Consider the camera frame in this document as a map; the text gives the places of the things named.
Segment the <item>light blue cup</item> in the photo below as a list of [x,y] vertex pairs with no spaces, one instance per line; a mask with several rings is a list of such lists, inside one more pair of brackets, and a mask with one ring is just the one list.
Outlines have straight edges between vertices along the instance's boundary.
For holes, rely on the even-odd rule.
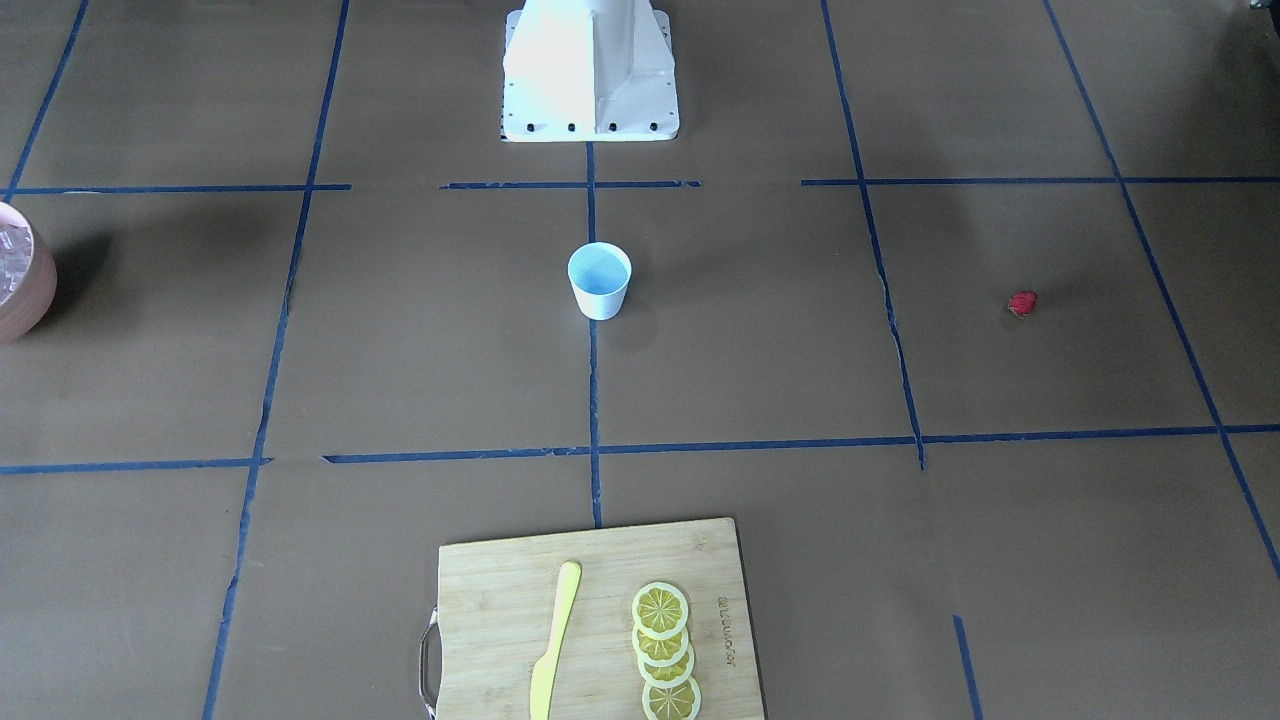
[[566,270],[582,315],[604,322],[620,311],[632,278],[632,263],[621,247],[585,243],[571,254]]

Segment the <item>pink bowl of ice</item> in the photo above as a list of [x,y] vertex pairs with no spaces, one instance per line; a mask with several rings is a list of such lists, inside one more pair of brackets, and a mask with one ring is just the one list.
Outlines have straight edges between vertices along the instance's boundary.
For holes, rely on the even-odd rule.
[[1,342],[18,340],[49,311],[58,287],[52,251],[28,219],[1,204]]

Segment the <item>yellow plastic knife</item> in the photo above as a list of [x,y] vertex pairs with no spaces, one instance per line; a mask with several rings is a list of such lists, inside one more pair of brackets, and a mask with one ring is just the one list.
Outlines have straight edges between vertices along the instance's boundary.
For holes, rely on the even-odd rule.
[[573,602],[581,582],[582,569],[576,561],[564,561],[559,566],[556,593],[550,611],[550,628],[547,646],[534,662],[529,683],[529,717],[548,719],[556,688],[564,634],[573,609]]

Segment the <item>bamboo cutting board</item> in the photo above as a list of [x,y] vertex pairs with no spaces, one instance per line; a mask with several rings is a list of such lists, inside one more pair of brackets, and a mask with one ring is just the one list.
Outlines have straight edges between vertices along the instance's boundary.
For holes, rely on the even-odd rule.
[[[765,716],[737,527],[714,518],[442,546],[419,665],[430,719],[530,719],[530,674],[547,646],[564,561],[579,562],[582,575],[549,719],[645,719],[631,601],[650,582],[687,597],[696,719]],[[425,660],[433,646],[436,691]]]

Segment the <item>red strawberry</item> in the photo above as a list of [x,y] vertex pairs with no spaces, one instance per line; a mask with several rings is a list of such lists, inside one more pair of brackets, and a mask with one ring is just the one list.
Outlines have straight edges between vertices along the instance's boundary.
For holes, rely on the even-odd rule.
[[1036,291],[1020,290],[1014,292],[1007,301],[1007,310],[1019,318],[1027,318],[1036,311],[1039,296]]

